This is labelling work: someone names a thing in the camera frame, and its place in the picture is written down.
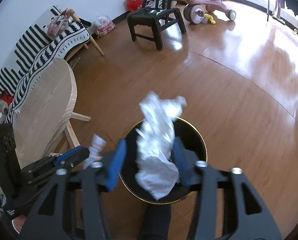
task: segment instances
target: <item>stuffed animal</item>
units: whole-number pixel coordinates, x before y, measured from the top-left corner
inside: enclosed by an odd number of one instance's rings
[[[71,23],[70,15],[67,14],[66,8],[57,18],[52,17],[51,22],[44,27],[44,32],[48,35],[59,36]]]
[[[216,24],[216,21],[213,19],[212,15],[205,13],[205,19],[207,19],[211,24]]]
[[[5,118],[9,112],[9,106],[7,102],[0,99],[0,124],[4,123]]]

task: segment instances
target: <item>yellow toy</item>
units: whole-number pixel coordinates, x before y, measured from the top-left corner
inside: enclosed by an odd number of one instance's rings
[[[216,21],[213,19],[212,15],[205,13],[205,19],[207,19],[211,24],[216,24]]]

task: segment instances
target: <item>person's leg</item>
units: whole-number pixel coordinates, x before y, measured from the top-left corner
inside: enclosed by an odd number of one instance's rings
[[[149,204],[137,240],[167,240],[171,205]]]

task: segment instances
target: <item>gold rim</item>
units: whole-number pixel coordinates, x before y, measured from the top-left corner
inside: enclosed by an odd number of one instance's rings
[[[181,121],[184,121],[185,123],[187,123],[188,125],[190,125],[190,126],[191,126],[191,127],[192,127],[192,128],[199,134],[200,138],[201,138],[202,141],[203,141],[203,145],[205,146],[205,149],[206,149],[206,162],[208,162],[208,152],[207,152],[207,147],[206,147],[205,141],[204,141],[204,139],[202,138],[202,136],[201,136],[201,134],[199,133],[199,131],[198,131],[198,130],[197,130],[191,123],[189,123],[189,122],[186,121],[185,119],[182,119],[182,118],[180,118],[180,117],[177,117],[177,119],[179,119],[179,120],[181,120]],[[135,126],[137,126],[139,123],[141,123],[143,120],[144,120],[144,119],[142,119],[141,121],[139,121],[139,122],[137,122],[135,125],[133,125],[133,126],[131,127],[131,129],[130,129],[130,130],[126,133],[126,135],[124,136],[124,139],[126,138],[126,136],[128,135],[128,133],[129,133]],[[145,199],[139,197],[139,196],[136,195],[134,192],[132,192],[132,191],[129,189],[129,187],[127,186],[127,184],[124,182],[124,180],[123,180],[123,178],[122,178],[122,176],[121,176],[121,172],[119,172],[119,177],[120,177],[120,179],[121,179],[123,185],[126,187],[126,189],[127,189],[133,196],[135,196],[136,198],[138,198],[138,199],[140,199],[140,200],[142,200],[142,201],[144,201],[144,202],[146,202],[146,203],[149,203],[149,204],[155,204],[155,205],[168,205],[168,204],[173,204],[173,203],[176,203],[176,202],[179,202],[179,201],[181,201],[181,200],[186,199],[187,197],[189,197],[189,196],[193,193],[193,191],[190,191],[187,195],[185,195],[185,198],[184,198],[184,199],[177,199],[177,200],[172,201],[172,202],[167,202],[167,203],[156,203],[156,202],[151,202],[151,201],[147,201],[147,200],[145,200]]]

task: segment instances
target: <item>plastic bag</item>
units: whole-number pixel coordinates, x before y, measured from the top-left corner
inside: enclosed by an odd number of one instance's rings
[[[145,116],[137,130],[137,165],[135,179],[156,200],[169,194],[179,179],[179,172],[170,162],[172,144],[175,139],[173,121],[186,106],[183,97],[175,100],[160,100],[150,92],[140,103]]]
[[[127,0],[127,8],[130,12],[140,9],[143,0]]]
[[[101,160],[99,153],[102,151],[106,143],[107,142],[98,135],[94,134],[92,136],[91,146],[89,147],[90,154],[83,162],[83,169],[86,169],[91,163]]]
[[[114,27],[116,26],[108,15],[98,15],[91,28],[97,36],[101,37],[111,32]]]

